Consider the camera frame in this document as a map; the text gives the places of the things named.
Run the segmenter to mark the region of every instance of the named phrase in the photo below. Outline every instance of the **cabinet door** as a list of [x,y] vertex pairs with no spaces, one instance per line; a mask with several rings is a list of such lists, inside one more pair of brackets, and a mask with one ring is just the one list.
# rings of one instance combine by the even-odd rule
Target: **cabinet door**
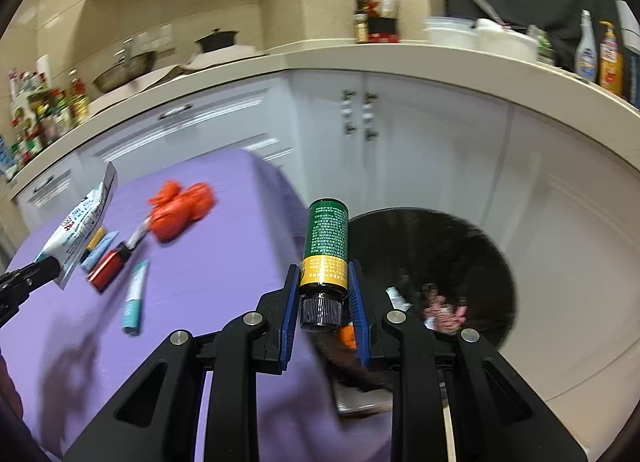
[[484,227],[516,282],[502,353],[543,398],[593,377],[640,338],[639,180],[593,141],[515,109]]
[[[83,156],[111,161],[128,182],[203,153],[241,147],[261,156],[294,151],[287,85],[275,76],[222,86],[167,103],[92,140]],[[295,163],[283,171],[298,188]]]
[[[300,154],[306,177],[305,202],[337,198],[350,216],[363,212],[362,128],[360,107],[363,74],[297,71],[289,75],[300,131]],[[342,92],[351,90],[352,118],[358,125],[345,132]]]
[[373,129],[364,143],[367,210],[415,206],[475,224],[497,170],[508,104],[469,90],[367,74]]
[[15,201],[33,232],[51,217],[62,221],[87,193],[82,163],[78,154],[72,153],[33,180]]

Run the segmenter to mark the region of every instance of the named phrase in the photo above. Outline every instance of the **black pot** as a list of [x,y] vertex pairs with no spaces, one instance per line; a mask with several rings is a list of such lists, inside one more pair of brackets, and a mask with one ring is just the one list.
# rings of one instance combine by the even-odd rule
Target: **black pot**
[[238,31],[236,30],[224,30],[220,32],[220,29],[217,28],[208,36],[200,38],[196,43],[200,45],[202,52],[213,52],[214,50],[235,45],[237,33]]

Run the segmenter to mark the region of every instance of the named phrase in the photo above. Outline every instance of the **drawer handle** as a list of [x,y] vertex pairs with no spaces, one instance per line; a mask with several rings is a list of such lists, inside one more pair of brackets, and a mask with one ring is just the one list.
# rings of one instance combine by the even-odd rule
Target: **drawer handle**
[[51,175],[42,184],[40,184],[39,186],[36,186],[35,188],[33,188],[33,194],[35,195],[38,191],[40,191],[43,188],[47,187],[47,185],[49,185],[49,184],[51,184],[53,182],[53,179],[54,179],[54,177],[53,177],[53,175]]
[[180,114],[182,112],[186,112],[187,110],[190,110],[191,108],[193,108],[193,105],[191,103],[187,103],[186,105],[183,105],[183,106],[176,106],[175,108],[172,108],[171,110],[166,111],[164,114],[159,115],[158,116],[158,121],[162,121],[163,119],[166,119],[167,117],[174,116],[175,114]]

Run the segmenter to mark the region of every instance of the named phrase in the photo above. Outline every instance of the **orange object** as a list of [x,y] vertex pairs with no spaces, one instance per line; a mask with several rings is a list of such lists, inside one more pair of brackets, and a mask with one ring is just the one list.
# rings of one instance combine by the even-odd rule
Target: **orange object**
[[342,344],[346,346],[349,350],[356,349],[356,337],[353,331],[353,325],[347,325],[346,327],[342,327],[340,329],[340,341]]
[[180,193],[181,189],[182,187],[180,184],[175,180],[169,179],[164,183],[164,185],[162,185],[158,194],[155,197],[150,198],[147,202],[150,206],[160,207],[173,200],[176,195]]
[[190,204],[191,220],[203,218],[217,202],[209,184],[204,182],[194,184],[187,191],[181,193],[179,198],[185,199]]
[[178,236],[189,222],[204,217],[216,204],[216,198],[204,182],[180,193],[180,185],[168,180],[148,203],[154,207],[149,230],[158,240],[167,242]]
[[191,217],[191,205],[188,201],[176,197],[168,204],[151,211],[149,230],[161,242],[178,236],[187,226]]

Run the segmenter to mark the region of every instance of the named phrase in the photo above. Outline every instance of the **yellow bottle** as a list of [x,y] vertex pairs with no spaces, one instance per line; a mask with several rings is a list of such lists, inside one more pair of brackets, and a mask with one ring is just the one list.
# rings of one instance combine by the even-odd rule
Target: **yellow bottle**
[[607,32],[600,44],[600,86],[620,96],[622,95],[622,56],[618,53],[613,24],[600,23],[607,26]]

